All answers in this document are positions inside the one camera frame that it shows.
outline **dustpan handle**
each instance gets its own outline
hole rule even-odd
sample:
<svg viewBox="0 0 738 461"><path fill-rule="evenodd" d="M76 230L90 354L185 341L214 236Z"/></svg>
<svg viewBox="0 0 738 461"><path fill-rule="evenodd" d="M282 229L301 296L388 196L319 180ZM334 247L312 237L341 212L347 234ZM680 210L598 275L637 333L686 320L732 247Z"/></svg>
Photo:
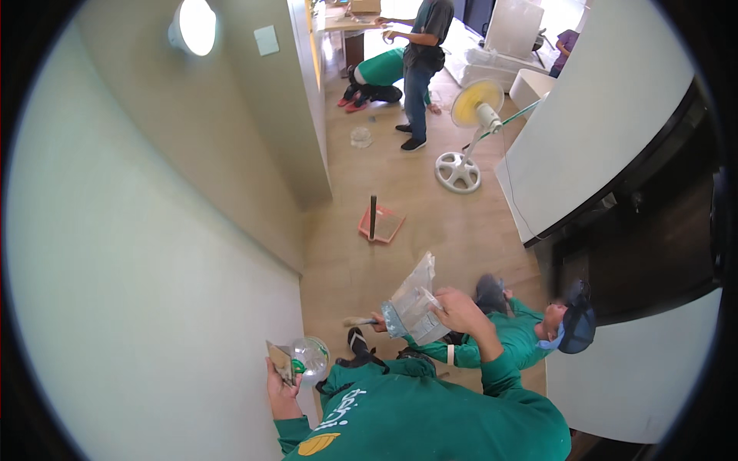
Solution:
<svg viewBox="0 0 738 461"><path fill-rule="evenodd" d="M369 241L374 240L374 226L376 225L376 195L371 196L371 207L369 207Z"/></svg>

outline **light switch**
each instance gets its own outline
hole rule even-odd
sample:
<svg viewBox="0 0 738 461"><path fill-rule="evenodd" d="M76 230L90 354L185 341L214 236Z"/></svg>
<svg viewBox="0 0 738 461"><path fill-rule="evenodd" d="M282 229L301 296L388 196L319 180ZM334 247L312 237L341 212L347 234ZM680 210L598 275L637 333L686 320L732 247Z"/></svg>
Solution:
<svg viewBox="0 0 738 461"><path fill-rule="evenodd" d="M270 55L279 51L277 43L277 34L274 26L266 26L254 31L256 45L259 47L259 54L262 56Z"/></svg>

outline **face mask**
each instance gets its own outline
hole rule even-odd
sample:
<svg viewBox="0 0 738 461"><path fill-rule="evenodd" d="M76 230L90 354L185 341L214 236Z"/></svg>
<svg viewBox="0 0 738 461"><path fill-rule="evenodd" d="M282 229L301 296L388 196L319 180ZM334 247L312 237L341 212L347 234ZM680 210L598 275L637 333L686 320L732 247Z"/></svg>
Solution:
<svg viewBox="0 0 738 461"><path fill-rule="evenodd" d="M541 339L536 343L536 346L543 350L554 350L559 347L562 339L564 339L564 322L559 323L559 335L556 337L556 339L554 339L553 341L546 341L544 339Z"/></svg>

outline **cardboard box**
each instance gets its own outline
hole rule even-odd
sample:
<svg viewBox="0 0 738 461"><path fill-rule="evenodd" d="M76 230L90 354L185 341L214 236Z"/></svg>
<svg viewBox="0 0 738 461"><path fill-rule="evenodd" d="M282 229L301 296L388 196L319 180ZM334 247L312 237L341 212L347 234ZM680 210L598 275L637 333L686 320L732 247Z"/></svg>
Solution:
<svg viewBox="0 0 738 461"><path fill-rule="evenodd" d="M375 14L382 11L382 0L351 0L351 12L358 14Z"/></svg>

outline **person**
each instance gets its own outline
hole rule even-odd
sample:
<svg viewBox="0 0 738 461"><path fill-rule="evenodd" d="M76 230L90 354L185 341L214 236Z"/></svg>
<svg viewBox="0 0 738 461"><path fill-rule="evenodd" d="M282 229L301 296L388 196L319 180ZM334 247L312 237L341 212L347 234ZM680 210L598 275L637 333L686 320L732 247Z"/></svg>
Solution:
<svg viewBox="0 0 738 461"><path fill-rule="evenodd" d="M494 323L454 288L435 295L443 324L477 341L483 394L437 379L420 358L373 358L352 368L337 362L319 389L323 418L311 430L295 400L299 379L285 384L267 359L266 389L286 460L566 458L571 438L564 417L546 397L523 389Z"/></svg>
<svg viewBox="0 0 738 461"><path fill-rule="evenodd" d="M338 106L346 107L347 112L355 112L366 109L370 101L398 102L402 91L393 84L402 78L402 53L402 48L394 48L349 68L349 85ZM441 108L430 102L428 91L424 102L432 113L441 114Z"/></svg>
<svg viewBox="0 0 738 461"><path fill-rule="evenodd" d="M551 71L548 73L553 78L559 78L561 70L566 64L566 60L571 54L571 50L574 49L576 39L579 38L579 32L574 32L571 29L566 29L564 32L559 34L559 40L556 42L556 48L561 52L556 62L551 66Z"/></svg>
<svg viewBox="0 0 738 461"><path fill-rule="evenodd" d="M543 312L532 311L510 290L503 291L492 274L485 274L477 283L476 303L490 322L494 323L503 347L519 370L530 368L539 360L559 349L563 353L579 353L594 339L595 316L585 297L570 296L567 304L551 303ZM507 315L505 301L515 317ZM382 316L372 317L377 332L387 331ZM412 336L403 336L408 346L420 353L460 368L479 368L480 354L476 339L451 332L446 342L434 341L419 346Z"/></svg>
<svg viewBox="0 0 738 461"><path fill-rule="evenodd" d="M396 130L411 135L401 149L412 151L426 143L425 104L423 96L428 91L431 77L444 67L444 51L441 44L451 27L454 17L452 0L423 0L415 19L379 17L377 24L398 23L413 26L410 33L386 30L383 35L394 41L403 37L410 41L403 54L405 77L405 114L408 123L397 125Z"/></svg>

